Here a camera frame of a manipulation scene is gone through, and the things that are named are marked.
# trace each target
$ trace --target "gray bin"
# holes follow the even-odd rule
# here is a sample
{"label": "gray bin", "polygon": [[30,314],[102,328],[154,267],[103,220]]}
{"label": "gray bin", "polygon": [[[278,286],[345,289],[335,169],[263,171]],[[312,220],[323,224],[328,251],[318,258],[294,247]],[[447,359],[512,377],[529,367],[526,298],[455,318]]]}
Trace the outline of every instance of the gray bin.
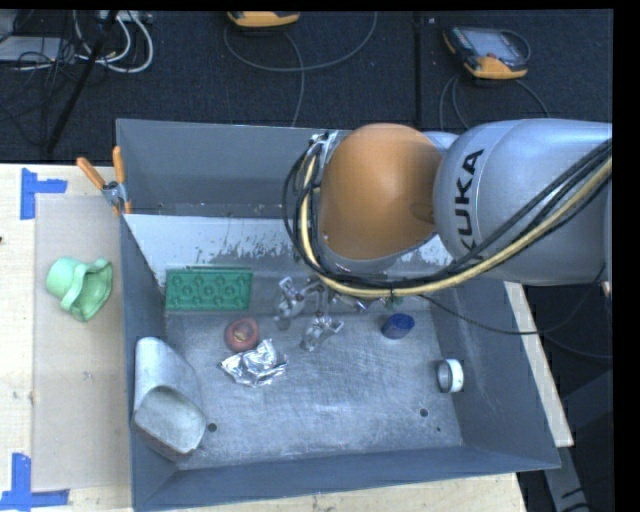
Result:
{"label": "gray bin", "polygon": [[[120,119],[116,136],[136,214],[268,220],[279,218],[284,177],[320,131]],[[280,331],[270,309],[279,279],[289,275],[300,282],[307,275],[292,258],[263,253],[253,262],[249,311],[165,312],[163,290],[124,219],[121,249],[129,412],[136,342],[155,336],[194,368],[203,412],[215,425],[189,458],[175,462],[131,429],[136,510],[560,465],[519,336],[481,329],[407,298],[399,308],[416,325],[405,338],[380,334],[390,314],[380,304],[364,314],[338,305],[334,313],[344,328],[306,352],[298,344],[312,311]],[[434,298],[460,315],[517,330],[500,281],[475,279]],[[289,357],[286,372],[269,386],[242,386],[218,367],[230,355],[222,342],[224,326],[247,314],[258,319],[261,337],[272,338]],[[437,366],[445,358],[462,362],[465,384],[458,393],[438,388]]]}

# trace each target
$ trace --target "bin floor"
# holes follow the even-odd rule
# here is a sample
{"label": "bin floor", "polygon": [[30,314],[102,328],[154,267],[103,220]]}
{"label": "bin floor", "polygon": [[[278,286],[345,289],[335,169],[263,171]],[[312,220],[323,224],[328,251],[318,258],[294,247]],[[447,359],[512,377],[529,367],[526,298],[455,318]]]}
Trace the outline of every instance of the bin floor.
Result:
{"label": "bin floor", "polygon": [[335,316],[344,328],[313,352],[299,347],[309,315],[286,331],[258,317],[260,338],[271,338],[289,363],[257,388],[219,366],[232,354],[224,328],[241,315],[169,313],[168,341],[195,369],[210,425],[180,469],[461,445],[451,395],[437,386],[442,356],[429,309],[412,313],[416,325],[405,338],[390,340],[380,334],[389,313],[376,306]]}

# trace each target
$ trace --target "green plastic object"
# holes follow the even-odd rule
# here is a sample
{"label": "green plastic object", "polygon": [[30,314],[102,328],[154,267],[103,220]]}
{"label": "green plastic object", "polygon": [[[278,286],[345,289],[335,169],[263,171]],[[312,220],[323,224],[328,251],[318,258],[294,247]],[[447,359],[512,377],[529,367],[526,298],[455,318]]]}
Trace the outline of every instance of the green plastic object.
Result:
{"label": "green plastic object", "polygon": [[165,309],[238,311],[249,308],[253,272],[245,268],[167,270]]}
{"label": "green plastic object", "polygon": [[60,299],[60,307],[81,322],[93,318],[107,302],[112,285],[113,267],[104,258],[93,263],[60,258],[46,279],[47,291]]}

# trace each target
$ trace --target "roll of tape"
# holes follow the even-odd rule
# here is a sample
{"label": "roll of tape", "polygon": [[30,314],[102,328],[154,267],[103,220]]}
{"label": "roll of tape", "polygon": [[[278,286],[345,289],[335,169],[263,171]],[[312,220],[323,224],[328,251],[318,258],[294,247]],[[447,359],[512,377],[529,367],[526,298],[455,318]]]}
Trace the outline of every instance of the roll of tape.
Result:
{"label": "roll of tape", "polygon": [[457,359],[445,359],[438,365],[438,385],[444,393],[457,393],[464,385],[464,371]]}

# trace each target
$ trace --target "green block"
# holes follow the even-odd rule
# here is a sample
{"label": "green block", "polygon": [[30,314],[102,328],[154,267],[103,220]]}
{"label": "green block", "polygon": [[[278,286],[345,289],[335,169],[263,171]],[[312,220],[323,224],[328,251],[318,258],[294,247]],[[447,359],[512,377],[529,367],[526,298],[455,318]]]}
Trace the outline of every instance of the green block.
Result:
{"label": "green block", "polygon": [[167,271],[165,309],[236,311],[249,308],[253,272],[243,268]]}

